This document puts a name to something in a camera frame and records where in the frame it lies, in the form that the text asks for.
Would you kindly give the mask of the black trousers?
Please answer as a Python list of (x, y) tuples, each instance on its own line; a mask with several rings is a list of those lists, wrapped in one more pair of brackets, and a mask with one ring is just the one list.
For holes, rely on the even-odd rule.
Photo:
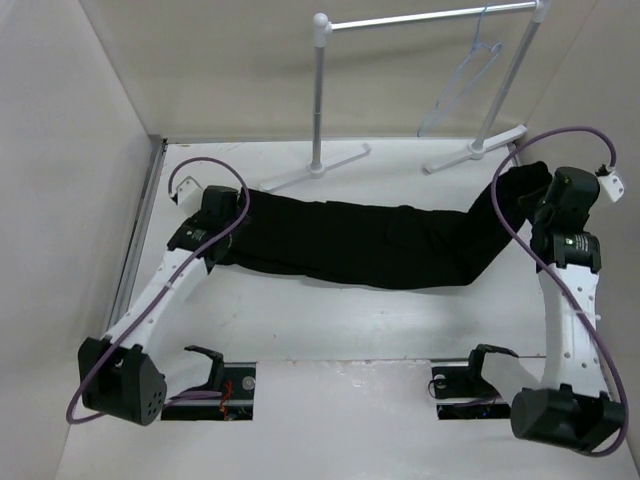
[(507, 247), (552, 175), (537, 162), (500, 175), (466, 212), (304, 202), (251, 191), (249, 224), (225, 265), (388, 290), (473, 283)]

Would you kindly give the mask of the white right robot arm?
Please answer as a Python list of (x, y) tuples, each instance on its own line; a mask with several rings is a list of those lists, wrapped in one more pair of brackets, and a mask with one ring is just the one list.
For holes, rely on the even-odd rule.
[(601, 444), (621, 440), (627, 426), (625, 402), (606, 391), (596, 340), (595, 294), (601, 269), (598, 239), (586, 232), (591, 207), (602, 190), (622, 195), (619, 180), (561, 167), (533, 210), (532, 238), (525, 251), (534, 259), (545, 309), (546, 359), (536, 378), (518, 355), (480, 344), (471, 351), (464, 384), (483, 396), (493, 389), (510, 408), (518, 439), (600, 457)]

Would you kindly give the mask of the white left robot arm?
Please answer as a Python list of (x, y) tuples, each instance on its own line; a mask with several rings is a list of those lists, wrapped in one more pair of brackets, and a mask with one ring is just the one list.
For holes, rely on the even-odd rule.
[(222, 353), (188, 345), (166, 359), (161, 350), (171, 321), (246, 224), (248, 205), (246, 189), (210, 186), (202, 191), (199, 209), (170, 238), (138, 299), (101, 338), (81, 344), (75, 403), (92, 410), (94, 418), (147, 426), (171, 404), (222, 395)]

